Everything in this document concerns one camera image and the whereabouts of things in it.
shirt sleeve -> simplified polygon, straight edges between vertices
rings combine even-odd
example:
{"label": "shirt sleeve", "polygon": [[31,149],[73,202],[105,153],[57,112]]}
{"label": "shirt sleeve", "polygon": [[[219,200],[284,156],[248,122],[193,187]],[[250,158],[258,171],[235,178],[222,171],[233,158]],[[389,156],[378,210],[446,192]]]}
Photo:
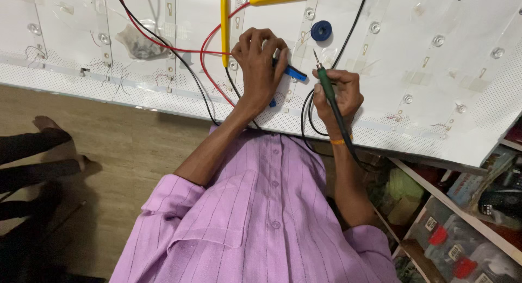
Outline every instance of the shirt sleeve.
{"label": "shirt sleeve", "polygon": [[176,175],[161,178],[141,207],[110,282],[148,281],[153,277],[181,219],[204,192],[203,187]]}
{"label": "shirt sleeve", "polygon": [[362,225],[350,228],[343,234],[349,245],[382,282],[399,282],[388,239],[380,229]]}

adhesive tape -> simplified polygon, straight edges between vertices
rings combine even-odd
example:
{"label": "adhesive tape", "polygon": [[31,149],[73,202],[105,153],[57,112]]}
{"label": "adhesive tape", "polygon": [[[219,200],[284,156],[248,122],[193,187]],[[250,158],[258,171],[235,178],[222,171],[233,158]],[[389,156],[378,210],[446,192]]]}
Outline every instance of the adhesive tape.
{"label": "adhesive tape", "polygon": [[331,35],[331,24],[328,21],[320,20],[312,26],[310,35],[315,41],[325,41]]}

soldering iron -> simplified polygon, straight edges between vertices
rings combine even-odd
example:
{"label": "soldering iron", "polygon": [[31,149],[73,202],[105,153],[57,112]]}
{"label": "soldering iron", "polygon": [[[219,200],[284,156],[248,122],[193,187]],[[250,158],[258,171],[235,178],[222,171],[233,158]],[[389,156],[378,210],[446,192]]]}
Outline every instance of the soldering iron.
{"label": "soldering iron", "polygon": [[350,138],[350,133],[346,129],[346,125],[344,125],[343,115],[341,115],[339,106],[337,106],[334,88],[331,86],[330,78],[328,78],[328,75],[326,74],[326,69],[323,67],[323,64],[321,64],[319,62],[319,59],[317,58],[317,54],[315,53],[315,50],[314,50],[314,56],[317,61],[317,76],[319,77],[319,81],[321,82],[321,85],[323,86],[323,90],[325,92],[325,97],[328,100],[328,102],[330,103],[331,109],[334,112],[334,116],[337,121],[337,125],[339,126],[339,130],[341,131],[341,135],[343,136],[344,143],[346,144],[346,147],[348,148],[353,159],[357,162],[357,164],[359,166],[361,166],[361,162],[360,162],[359,158],[357,158],[357,155],[356,155],[356,150],[353,147],[353,143]]}

orange wristband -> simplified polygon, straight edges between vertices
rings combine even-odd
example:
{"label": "orange wristband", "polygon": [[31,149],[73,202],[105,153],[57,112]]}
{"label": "orange wristband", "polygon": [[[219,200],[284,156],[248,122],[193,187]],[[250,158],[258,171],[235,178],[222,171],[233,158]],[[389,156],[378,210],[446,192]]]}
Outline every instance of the orange wristband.
{"label": "orange wristband", "polygon": [[338,145],[338,144],[344,144],[344,139],[341,140],[330,140],[331,144]]}
{"label": "orange wristband", "polygon": [[[353,140],[353,134],[350,134],[350,139]],[[337,144],[344,144],[344,139],[341,140],[330,140],[331,144],[337,145]]]}

purple striped shirt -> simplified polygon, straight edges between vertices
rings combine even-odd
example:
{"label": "purple striped shirt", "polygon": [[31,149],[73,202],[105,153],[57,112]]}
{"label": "purple striped shirt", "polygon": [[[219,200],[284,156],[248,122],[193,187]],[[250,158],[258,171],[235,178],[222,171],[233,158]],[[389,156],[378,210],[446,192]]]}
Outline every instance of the purple striped shirt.
{"label": "purple striped shirt", "polygon": [[111,282],[398,282],[385,234],[342,233],[325,186],[300,139],[245,130],[208,189],[160,180]]}

